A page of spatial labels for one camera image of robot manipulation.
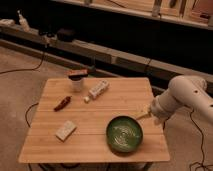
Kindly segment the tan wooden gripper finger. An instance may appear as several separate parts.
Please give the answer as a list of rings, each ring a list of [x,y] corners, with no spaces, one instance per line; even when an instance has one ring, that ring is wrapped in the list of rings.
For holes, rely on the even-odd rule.
[[[140,112],[136,116],[136,120],[140,120],[140,119],[144,119],[144,118],[150,118],[150,117],[151,117],[151,113],[150,112]]]

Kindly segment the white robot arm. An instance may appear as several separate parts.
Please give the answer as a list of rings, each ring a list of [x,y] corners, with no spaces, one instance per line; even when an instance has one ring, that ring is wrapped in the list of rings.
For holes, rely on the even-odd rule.
[[[213,98],[207,93],[207,81],[195,75],[180,75],[172,78],[168,88],[144,106],[137,119],[155,118],[155,124],[163,123],[182,106],[202,114],[213,124]]]

